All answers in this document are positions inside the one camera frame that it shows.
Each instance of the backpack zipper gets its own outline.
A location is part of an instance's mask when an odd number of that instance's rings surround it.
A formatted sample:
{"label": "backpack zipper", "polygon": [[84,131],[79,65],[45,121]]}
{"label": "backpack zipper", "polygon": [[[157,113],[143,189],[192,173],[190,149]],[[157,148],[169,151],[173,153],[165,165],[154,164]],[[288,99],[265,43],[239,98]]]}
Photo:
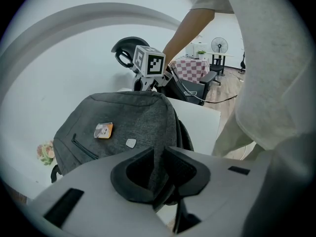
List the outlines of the backpack zipper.
{"label": "backpack zipper", "polygon": [[73,138],[71,139],[71,142],[74,143],[81,151],[83,151],[86,155],[91,157],[94,160],[97,160],[99,157],[91,152],[89,149],[85,148],[83,145],[81,145],[78,140],[76,140],[76,134],[74,133]]}

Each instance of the black slot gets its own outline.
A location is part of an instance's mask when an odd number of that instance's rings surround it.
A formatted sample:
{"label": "black slot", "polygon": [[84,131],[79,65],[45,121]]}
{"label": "black slot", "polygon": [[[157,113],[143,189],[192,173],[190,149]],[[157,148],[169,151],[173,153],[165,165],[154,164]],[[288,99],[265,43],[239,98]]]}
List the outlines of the black slot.
{"label": "black slot", "polygon": [[248,175],[250,172],[250,169],[240,168],[237,166],[231,166],[228,170],[242,174],[242,175]]}
{"label": "black slot", "polygon": [[83,145],[81,145],[77,140],[76,140],[76,134],[74,133],[73,138],[71,139],[71,142],[74,143],[81,151],[83,151],[86,155],[91,157],[94,160],[97,160],[99,157],[91,152],[89,149],[85,148]]}
{"label": "black slot", "polygon": [[73,188],[67,190],[67,192],[44,215],[44,218],[60,228],[82,197],[83,193],[83,191]]}

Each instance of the checkered tablecloth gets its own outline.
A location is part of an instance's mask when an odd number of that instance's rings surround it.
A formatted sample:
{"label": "checkered tablecloth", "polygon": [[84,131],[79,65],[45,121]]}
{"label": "checkered tablecloth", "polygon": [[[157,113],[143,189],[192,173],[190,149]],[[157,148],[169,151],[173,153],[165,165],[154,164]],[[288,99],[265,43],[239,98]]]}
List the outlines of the checkered tablecloth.
{"label": "checkered tablecloth", "polygon": [[209,72],[208,59],[194,60],[181,57],[171,61],[171,64],[176,68],[179,78],[195,83],[199,83],[201,77]]}

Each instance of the white tag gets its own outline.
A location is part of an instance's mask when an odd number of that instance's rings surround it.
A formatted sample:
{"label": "white tag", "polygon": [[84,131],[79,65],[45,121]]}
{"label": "white tag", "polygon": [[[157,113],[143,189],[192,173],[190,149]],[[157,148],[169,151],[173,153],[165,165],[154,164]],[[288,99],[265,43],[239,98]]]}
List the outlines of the white tag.
{"label": "white tag", "polygon": [[134,148],[136,144],[136,140],[135,139],[128,139],[126,142],[126,145],[130,148]]}

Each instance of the electric fan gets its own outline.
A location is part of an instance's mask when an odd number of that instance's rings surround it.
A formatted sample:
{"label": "electric fan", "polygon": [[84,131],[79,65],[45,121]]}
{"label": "electric fan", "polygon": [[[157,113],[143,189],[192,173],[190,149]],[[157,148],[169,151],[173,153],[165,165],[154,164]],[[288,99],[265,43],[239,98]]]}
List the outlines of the electric fan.
{"label": "electric fan", "polygon": [[228,50],[228,43],[222,37],[216,37],[212,41],[212,50],[217,53],[226,53]]}

